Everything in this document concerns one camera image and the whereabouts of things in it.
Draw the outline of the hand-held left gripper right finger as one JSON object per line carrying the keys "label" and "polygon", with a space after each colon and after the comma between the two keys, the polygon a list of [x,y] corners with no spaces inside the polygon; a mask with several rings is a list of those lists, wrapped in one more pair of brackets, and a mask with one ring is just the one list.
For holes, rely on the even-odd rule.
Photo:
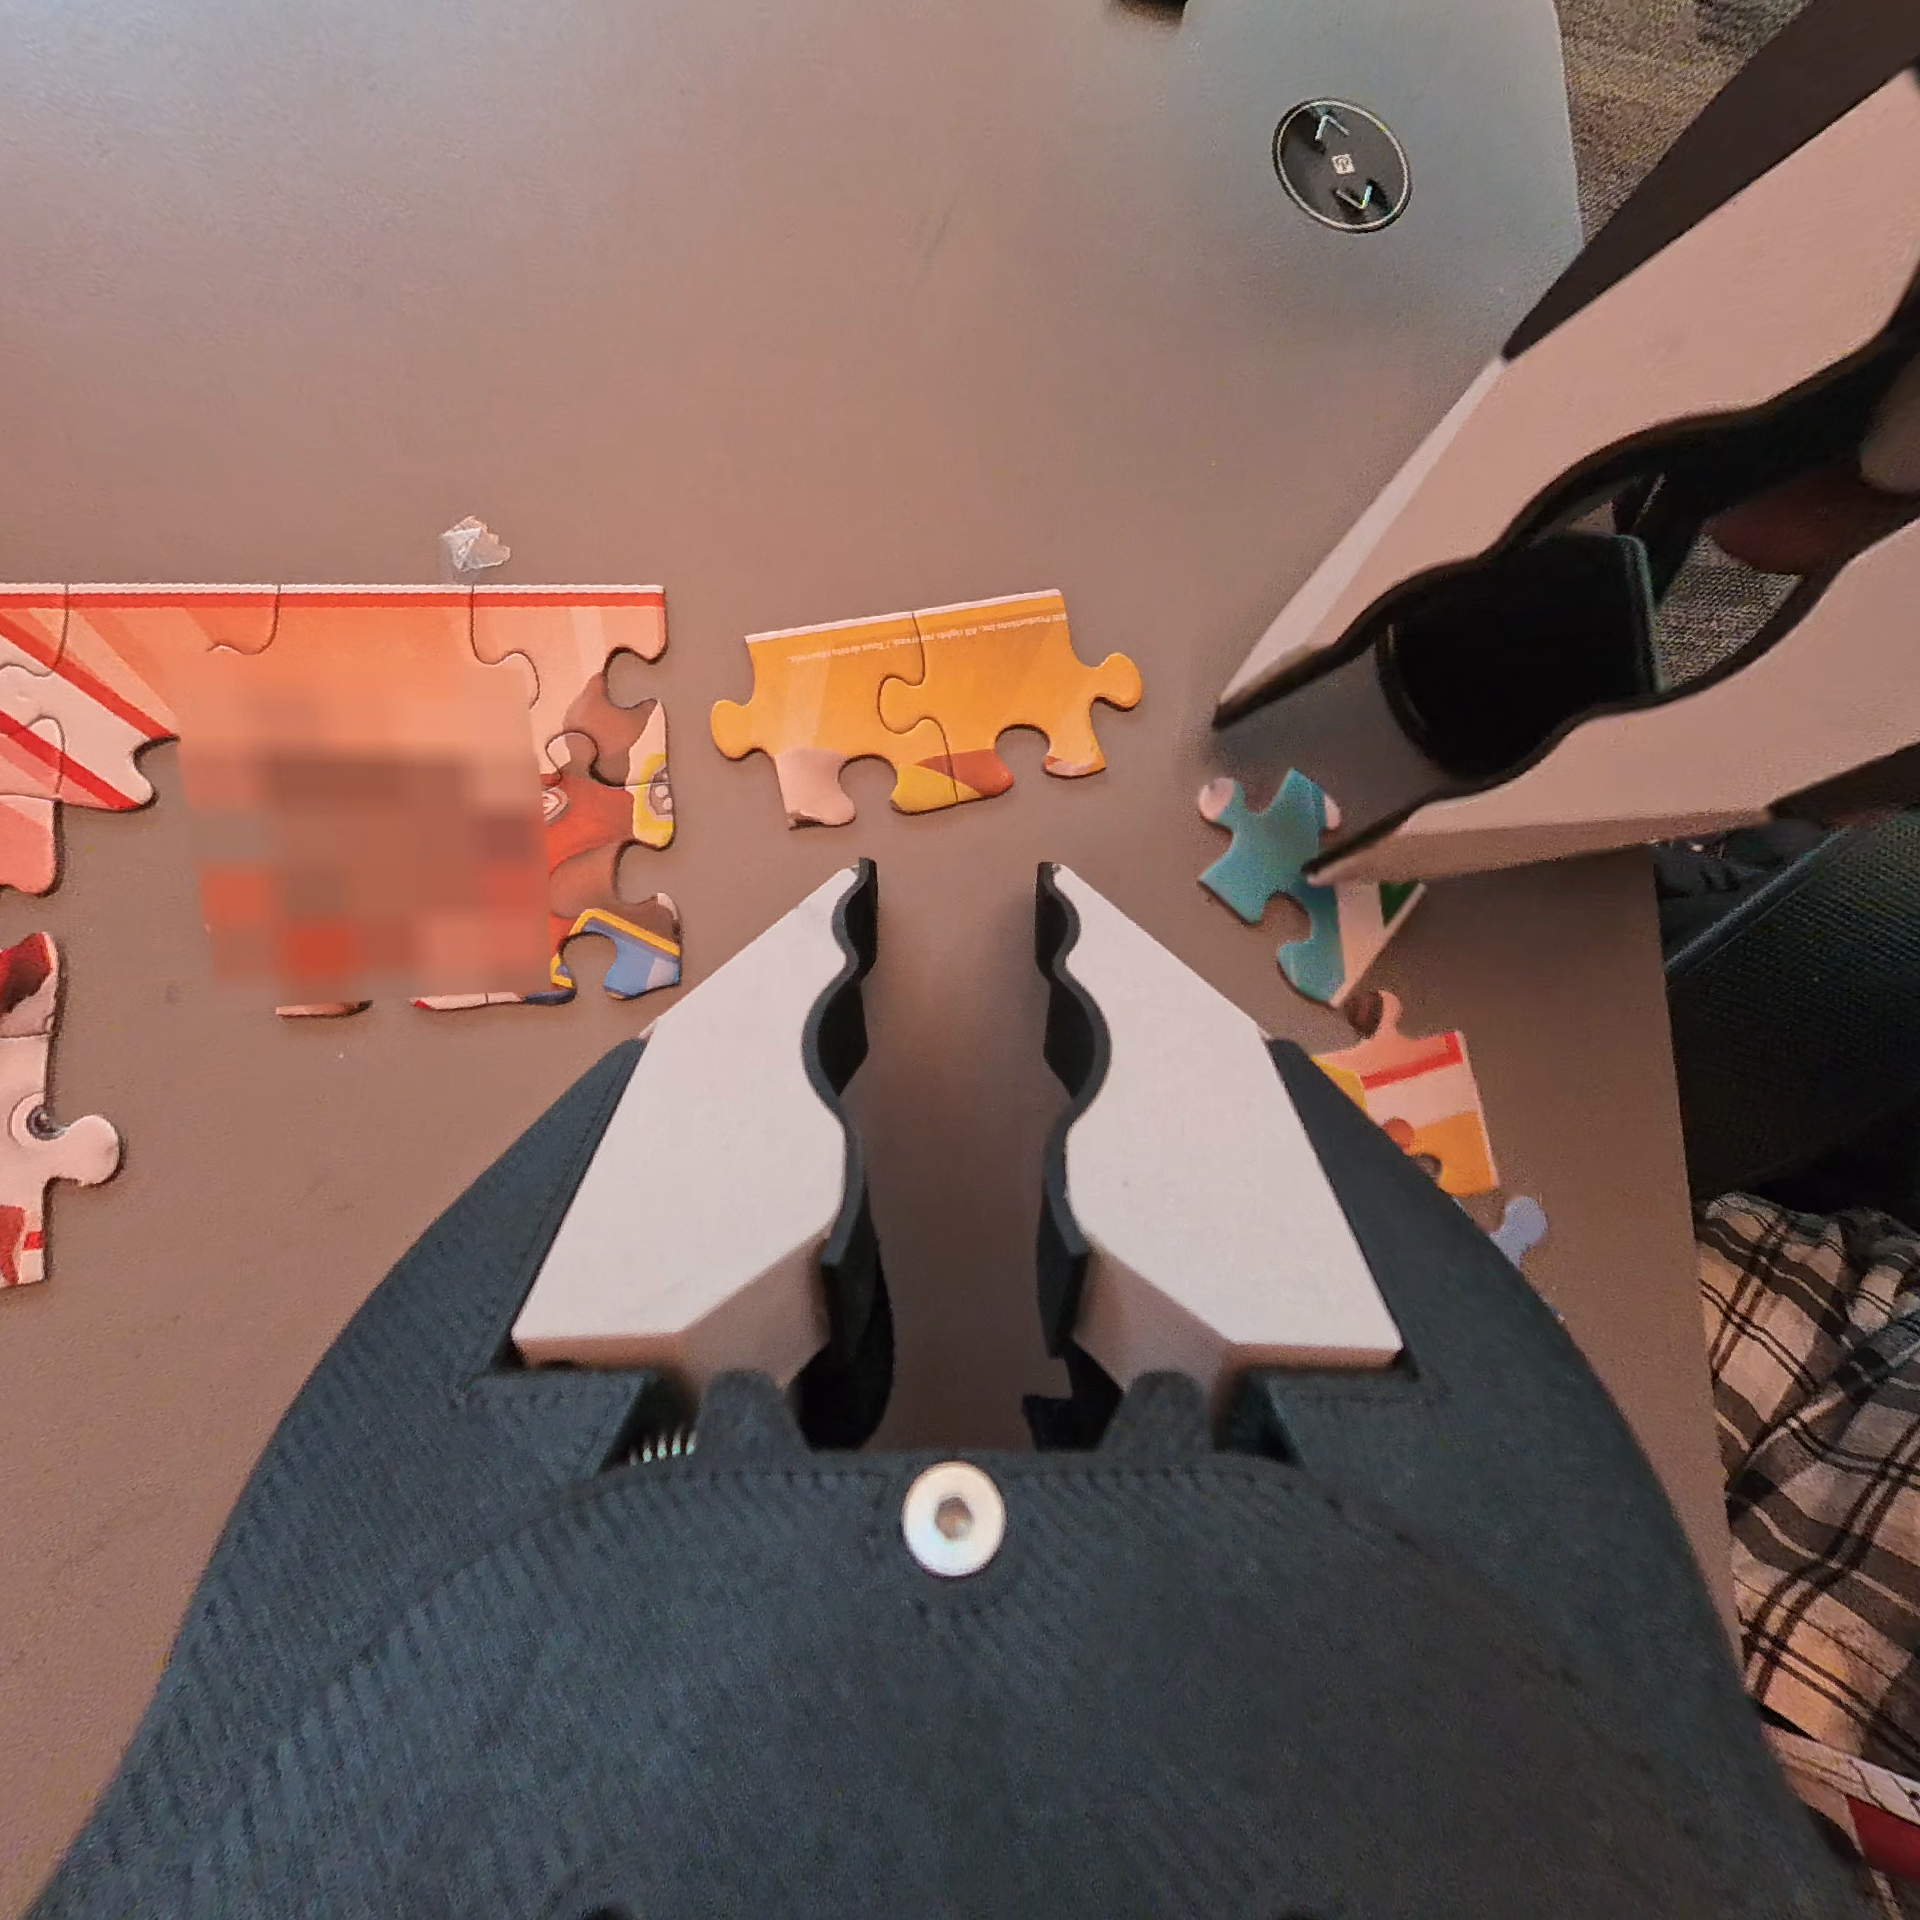
{"label": "hand-held left gripper right finger", "polygon": [[1041,1452],[1093,1450],[1150,1376],[1210,1423],[1264,1372],[1381,1373],[1404,1338],[1261,1027],[1063,862],[1038,866],[1038,1300],[1066,1395],[1029,1396]]}

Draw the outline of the red fire dog puzzle section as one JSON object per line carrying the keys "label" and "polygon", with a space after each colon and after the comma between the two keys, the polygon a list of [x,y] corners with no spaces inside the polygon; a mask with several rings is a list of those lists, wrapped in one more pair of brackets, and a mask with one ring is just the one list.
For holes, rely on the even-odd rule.
{"label": "red fire dog puzzle section", "polygon": [[[326,667],[344,720],[370,720],[377,667],[434,670],[436,688],[520,655],[544,784],[551,914],[561,910],[561,853],[582,883],[590,853],[662,848],[671,837],[664,712],[614,709],[608,663],[657,660],[664,590],[9,586],[1,606],[4,888],[56,885],[56,807],[141,810],[152,784],[137,756],[178,735],[178,701],[204,655],[226,648],[277,667]],[[60,955],[33,932],[4,946],[4,1288],[46,1278],[44,1204],[53,1181],[103,1184],[118,1133],[96,1117],[62,1126],[46,1110],[56,1030]]]}

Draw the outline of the teal puzzle piece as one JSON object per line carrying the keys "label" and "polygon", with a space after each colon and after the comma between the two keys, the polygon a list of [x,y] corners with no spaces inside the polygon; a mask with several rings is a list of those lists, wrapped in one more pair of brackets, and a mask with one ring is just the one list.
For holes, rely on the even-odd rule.
{"label": "teal puzzle piece", "polygon": [[1231,778],[1202,784],[1194,807],[1230,837],[1197,877],[1216,900],[1247,925],[1258,924],[1279,896],[1304,912],[1308,932],[1278,950],[1278,966],[1310,1000],[1336,1007],[1353,997],[1425,896],[1421,880],[1313,880],[1308,870],[1336,828],[1340,810],[1321,784],[1298,771],[1287,771],[1261,807],[1247,803]]}

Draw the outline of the round black desk control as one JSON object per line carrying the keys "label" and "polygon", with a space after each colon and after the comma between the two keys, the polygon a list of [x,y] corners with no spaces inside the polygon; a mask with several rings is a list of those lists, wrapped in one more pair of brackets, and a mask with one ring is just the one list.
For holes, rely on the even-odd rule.
{"label": "round black desk control", "polygon": [[1313,99],[1289,107],[1270,140],[1270,159],[1292,204],[1336,234],[1392,227],[1410,196],[1408,152],[1374,112]]}

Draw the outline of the grey fabric seat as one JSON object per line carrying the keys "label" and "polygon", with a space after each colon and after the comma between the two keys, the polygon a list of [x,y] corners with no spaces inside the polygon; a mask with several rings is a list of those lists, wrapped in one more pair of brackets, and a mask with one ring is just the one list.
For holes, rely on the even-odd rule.
{"label": "grey fabric seat", "polygon": [[1653,851],[1694,1199],[1917,1223],[1917,820]]}

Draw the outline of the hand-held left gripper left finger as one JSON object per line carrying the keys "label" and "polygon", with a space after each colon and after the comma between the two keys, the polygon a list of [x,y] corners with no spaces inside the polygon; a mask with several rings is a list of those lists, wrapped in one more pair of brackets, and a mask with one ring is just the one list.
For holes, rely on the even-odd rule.
{"label": "hand-held left gripper left finger", "polygon": [[519,1359],[692,1396],[761,1373],[814,1447],[873,1438],[896,1335],[842,1095],[877,903],[870,859],[836,870],[644,1030],[514,1318]]}

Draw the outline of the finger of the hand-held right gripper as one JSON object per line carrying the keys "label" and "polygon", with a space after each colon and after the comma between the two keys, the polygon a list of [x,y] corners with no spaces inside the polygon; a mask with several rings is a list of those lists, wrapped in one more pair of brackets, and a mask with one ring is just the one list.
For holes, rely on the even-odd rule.
{"label": "finger of the hand-held right gripper", "polygon": [[1321,883],[1440,880],[1916,799],[1917,527],[1782,635],[1657,703],[1577,723],[1498,784],[1335,846]]}
{"label": "finger of the hand-held right gripper", "polygon": [[1917,107],[1858,106],[1480,370],[1230,677],[1216,725],[1328,671],[1404,587],[1518,538],[1599,458],[1871,343],[1916,276],[1916,188]]}

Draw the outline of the red uniform puzzle piece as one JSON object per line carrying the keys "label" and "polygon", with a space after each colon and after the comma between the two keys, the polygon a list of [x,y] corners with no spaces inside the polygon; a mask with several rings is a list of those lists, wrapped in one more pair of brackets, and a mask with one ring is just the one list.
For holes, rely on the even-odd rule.
{"label": "red uniform puzzle piece", "polygon": [[613,999],[628,1000],[681,982],[681,914],[664,893],[553,916],[551,932],[546,992],[551,1000],[568,1000],[575,994],[577,982],[568,970],[567,946],[585,936],[605,940],[613,948],[604,979],[604,992]]}

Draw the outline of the grey desk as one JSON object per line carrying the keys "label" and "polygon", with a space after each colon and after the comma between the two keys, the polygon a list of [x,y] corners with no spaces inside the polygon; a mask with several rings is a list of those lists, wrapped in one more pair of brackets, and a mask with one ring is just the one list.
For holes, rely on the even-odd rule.
{"label": "grey desk", "polygon": [[[1333,231],[1281,115],[1398,138]],[[1231,735],[1224,678],[1580,247],[1551,5],[4,5],[4,581],[406,586],[492,523],[528,586],[662,586],[685,988],[873,856],[847,1090],[898,1331],[885,1450],[1026,1443],[1034,868],[1276,1034],[1336,1019],[1194,875],[1213,771],[1345,804],[1418,763],[1358,674]],[[750,632],[1055,587],[1140,663],[1108,768],[788,830],[709,712]],[[280,1413],[416,1236],[671,994],[280,1022],[207,964],[175,749],[63,812],[4,941],[63,955],[55,1114],[118,1175],[4,1294],[4,1912],[152,1701]]]}

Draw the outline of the plaid clothing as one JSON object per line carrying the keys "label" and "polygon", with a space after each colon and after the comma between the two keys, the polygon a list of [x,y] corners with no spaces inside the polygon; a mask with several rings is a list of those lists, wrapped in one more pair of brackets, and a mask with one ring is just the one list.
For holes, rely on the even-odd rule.
{"label": "plaid clothing", "polygon": [[1744,1686],[1870,1912],[1916,1915],[1916,1230],[1734,1191],[1695,1254]]}

